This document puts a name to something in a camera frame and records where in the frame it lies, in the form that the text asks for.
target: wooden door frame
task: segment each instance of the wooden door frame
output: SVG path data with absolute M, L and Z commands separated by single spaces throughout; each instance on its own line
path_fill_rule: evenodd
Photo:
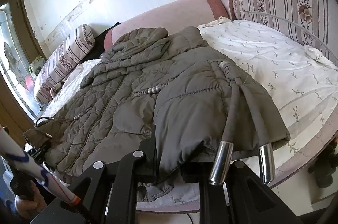
M 39 55 L 46 60 L 46 56 L 35 38 L 32 27 L 29 23 L 24 1 L 0 0 L 0 5 L 7 3 L 10 5 L 16 35 L 28 62 L 31 63 Z
M 31 63 L 38 55 L 45 55 L 36 40 L 28 21 L 23 0 L 0 0 L 0 5 L 9 4 L 14 30 L 22 50 Z M 34 122 L 15 99 L 0 74 L 0 124 L 7 126 L 10 136 L 23 147 L 26 143 L 23 133 L 34 126 Z

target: pillow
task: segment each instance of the pillow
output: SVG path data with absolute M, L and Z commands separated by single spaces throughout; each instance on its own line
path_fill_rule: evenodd
M 324 56 L 324 54 L 321 51 L 319 51 L 318 49 L 311 47 L 311 46 L 308 46 L 308 45 L 304 45 L 304 52 L 307 56 L 309 56 L 310 58 L 312 58 L 316 62 L 323 64 L 325 67 L 338 70 L 336 65 L 334 63 L 332 63 L 332 61 L 327 59 Z
M 35 100 L 44 105 L 52 101 L 51 88 L 62 81 L 95 45 L 91 28 L 83 24 L 68 35 L 42 67 L 34 87 Z

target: gray puffer jacket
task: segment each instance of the gray puffer jacket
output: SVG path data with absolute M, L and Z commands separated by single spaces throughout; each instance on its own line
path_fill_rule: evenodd
M 35 148 L 47 140 L 41 132 L 52 135 L 45 162 L 62 180 L 70 183 L 95 161 L 119 161 L 150 137 L 154 124 L 161 183 L 140 187 L 139 201 L 170 192 L 175 170 L 187 160 L 212 161 L 221 139 L 234 143 L 234 159 L 256 155 L 257 144 L 277 148 L 290 140 L 268 92 L 197 28 L 167 35 L 137 29 L 122 36 L 55 120 L 25 133 Z M 264 121 L 264 140 L 257 138 L 242 82 Z M 234 90 L 236 114 L 228 116 Z

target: screw head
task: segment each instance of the screw head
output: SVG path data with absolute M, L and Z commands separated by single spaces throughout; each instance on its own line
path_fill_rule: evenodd
M 143 156 L 143 151 L 134 151 L 133 156 L 134 157 L 141 157 L 141 156 Z
M 94 164 L 93 164 L 93 167 L 95 169 L 100 169 L 104 166 L 104 163 L 102 161 L 96 161 Z
M 236 166 L 236 168 L 244 168 L 245 166 L 244 162 L 240 160 L 235 161 L 234 165 Z

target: floor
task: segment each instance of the floor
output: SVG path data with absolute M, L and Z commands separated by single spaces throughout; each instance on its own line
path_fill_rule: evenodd
M 287 181 L 273 189 L 274 193 L 296 214 L 302 215 L 316 209 L 325 208 L 330 198 L 338 190 L 338 172 L 333 174 L 333 184 L 326 189 L 316 186 L 314 174 L 302 169 Z M 190 214 L 193 223 L 199 223 L 199 213 Z M 186 214 L 138 214 L 138 224 L 191 224 Z

